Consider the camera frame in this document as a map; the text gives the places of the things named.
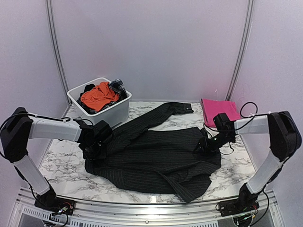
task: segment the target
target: shirt sleeve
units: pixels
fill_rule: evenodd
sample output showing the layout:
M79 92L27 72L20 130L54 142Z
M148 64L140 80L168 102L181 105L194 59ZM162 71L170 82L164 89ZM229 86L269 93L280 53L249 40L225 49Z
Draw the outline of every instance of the shirt sleeve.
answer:
M164 103L114 129L113 136L107 144L107 153L116 153L123 150L127 145L131 144L132 140L139 137L149 128L162 124L171 115L190 114L193 112L191 104L177 102Z

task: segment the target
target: metal pole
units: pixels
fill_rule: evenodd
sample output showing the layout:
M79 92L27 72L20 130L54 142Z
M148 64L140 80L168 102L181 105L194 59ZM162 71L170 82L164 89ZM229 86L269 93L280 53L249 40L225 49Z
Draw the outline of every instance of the metal pole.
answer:
M56 35L56 30L55 30L55 24L54 24L54 19L53 19L53 6L51 0L45 0L46 3L46 12L47 12L47 19L48 19L48 25L50 29L50 35L51 35L51 40L52 40L52 45L53 45L53 52L55 55L55 60L59 72L59 77L60 81L64 90L65 98L68 104L71 104L71 100L67 96L68 92L68 86L67 86L67 81L64 73L64 68L62 65L62 60L60 57L60 52L59 52L59 46L58 46L58 41L57 41L57 35Z
M254 9L254 0L249 0L248 6L247 6L247 13L246 13L246 19L245 19L245 25L244 25L244 31L242 36L242 41L239 49L239 54L236 62L235 69L233 71L232 79L226 94L225 100L230 100L232 97L232 93L235 89L237 79L239 77L241 64L243 61L244 53L248 44L249 36L250 36L250 30L251 30L251 24L252 24L252 15L253 15L253 9Z

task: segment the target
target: white wall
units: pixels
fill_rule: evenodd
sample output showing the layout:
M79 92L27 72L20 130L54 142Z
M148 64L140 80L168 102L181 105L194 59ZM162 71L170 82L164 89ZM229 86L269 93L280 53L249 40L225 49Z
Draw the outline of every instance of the white wall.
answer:
M133 100L225 99L247 3L53 1L68 85L105 75L121 78Z
M18 106L61 117L67 107L48 29L45 2L0 2L0 122ZM31 140L29 153L37 164L48 140ZM9 161L0 157L0 226L7 226L23 182Z
M241 107L254 101L259 112L288 110L303 133L303 2L257 0L253 27L232 100ZM259 167L269 148L264 136L246 136ZM273 182L287 227L302 226L303 149L291 158Z

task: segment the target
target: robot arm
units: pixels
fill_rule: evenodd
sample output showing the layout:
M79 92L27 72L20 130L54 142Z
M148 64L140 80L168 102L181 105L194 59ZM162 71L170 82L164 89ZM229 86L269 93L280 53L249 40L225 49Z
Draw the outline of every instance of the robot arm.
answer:
M235 142L235 135L269 134L270 149L268 156L255 175L245 183L236 200L218 203L222 216L239 214L259 207L256 201L266 185L281 172L285 162L301 146L301 135L288 111L256 115L237 121L230 121L225 113L214 117L219 134L213 138L205 137L199 142L202 154L211 155L214 148L228 142Z
M19 107L0 131L5 158L10 161L22 179L37 192L35 206L43 209L62 208L71 200L56 197L49 182L42 176L27 152L28 139L48 138L79 143L83 157L90 160L104 158L101 147L112 129L105 121L87 125L82 120L53 119L28 113Z

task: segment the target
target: white plastic basket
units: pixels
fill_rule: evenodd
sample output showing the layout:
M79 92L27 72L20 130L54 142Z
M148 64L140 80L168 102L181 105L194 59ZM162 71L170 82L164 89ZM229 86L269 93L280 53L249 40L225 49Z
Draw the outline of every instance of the white plastic basket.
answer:
M132 93L129 91L127 92L127 98L118 102L115 105L112 105L105 110L102 110L96 114L89 114L87 113L78 103L77 100L80 97L80 93L84 91L84 88L88 84L99 85L101 82L111 82L106 78L97 78L92 81L89 81L85 84L82 84L78 87L75 87L67 92L68 97L72 100L75 105L75 109L79 117L82 119L89 119L94 124L98 123L101 120L106 121L110 127L113 127L121 122L124 122L128 118L128 108L129 108L129 99L132 97Z

